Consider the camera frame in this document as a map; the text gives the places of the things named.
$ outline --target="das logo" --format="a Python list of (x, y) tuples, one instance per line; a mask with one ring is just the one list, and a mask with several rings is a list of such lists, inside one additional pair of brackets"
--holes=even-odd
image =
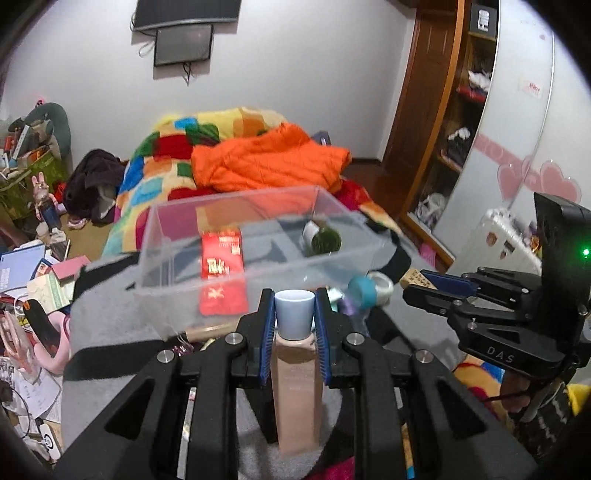
[(490, 346), (488, 348), (488, 350), (486, 351), (487, 355), (490, 355), (492, 357), (494, 357), (497, 360), (502, 360), (508, 364), (510, 364), (511, 362), (513, 362), (513, 360), (515, 359), (514, 355), (507, 355), (505, 352), (503, 352), (502, 350), (497, 350), (495, 347)]

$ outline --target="dark clothing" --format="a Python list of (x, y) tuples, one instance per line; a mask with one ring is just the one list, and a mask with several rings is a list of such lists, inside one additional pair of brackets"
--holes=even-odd
[(112, 223), (115, 208), (100, 217), (99, 186), (119, 188), (123, 182), (125, 167), (119, 158), (96, 149), (89, 151), (74, 170), (64, 190), (63, 203), (68, 213), (89, 218), (93, 223)]

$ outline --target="clear plastic storage box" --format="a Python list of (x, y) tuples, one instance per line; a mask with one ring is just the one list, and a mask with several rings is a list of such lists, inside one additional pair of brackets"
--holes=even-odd
[[(302, 235), (311, 219), (337, 230), (342, 240), (338, 252), (311, 254)], [(202, 279), (200, 233), (235, 227), (242, 233), (244, 273)], [(263, 288), (346, 288), (354, 275), (382, 267), (393, 253), (387, 237), (373, 233), (358, 213), (319, 187), (194, 197), (151, 208), (135, 294), (145, 320), (168, 338), (190, 327), (237, 322), (257, 309)], [(202, 315), (202, 290), (235, 279), (245, 282), (248, 311)]]

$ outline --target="white wall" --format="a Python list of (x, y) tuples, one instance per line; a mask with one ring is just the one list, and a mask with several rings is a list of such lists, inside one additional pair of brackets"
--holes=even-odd
[[(408, 56), (410, 55), (410, 48), (413, 44), (413, 31), (414, 31), (414, 20), (416, 10), (400, 7), (407, 17), (406, 32), (404, 33), (404, 45), (402, 46), (402, 52), (400, 54), (400, 62), (396, 65), (396, 74), (394, 80), (394, 92), (392, 93), (392, 100), (388, 108), (388, 114), (384, 123), (384, 131), (382, 132), (382, 141), (378, 148), (378, 158), (384, 159), (386, 148), (388, 146), (388, 140), (390, 138), (390, 132), (392, 131), (392, 124), (394, 123), (394, 117), (396, 116), (396, 110), (398, 109), (398, 101), (400, 100), (400, 94), (402, 93), (402, 84), (404, 83), (404, 77), (406, 75), (406, 69), (408, 64)], [(398, 51), (392, 52), (392, 55), (397, 55)]]
[(152, 54), (138, 55), (146, 37), (129, 30), (135, 4), (57, 1), (14, 52), (0, 111), (61, 104), (74, 164), (92, 148), (128, 157), (165, 114), (241, 105), (378, 156), (414, 23), (396, 0), (243, 0), (237, 29), (216, 27), (212, 59), (188, 87), (180, 66), (154, 69)]

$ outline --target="wall-mounted tv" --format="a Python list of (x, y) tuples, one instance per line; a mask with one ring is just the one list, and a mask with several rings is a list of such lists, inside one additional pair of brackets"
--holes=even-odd
[(238, 20), (242, 0), (138, 0), (134, 30)]

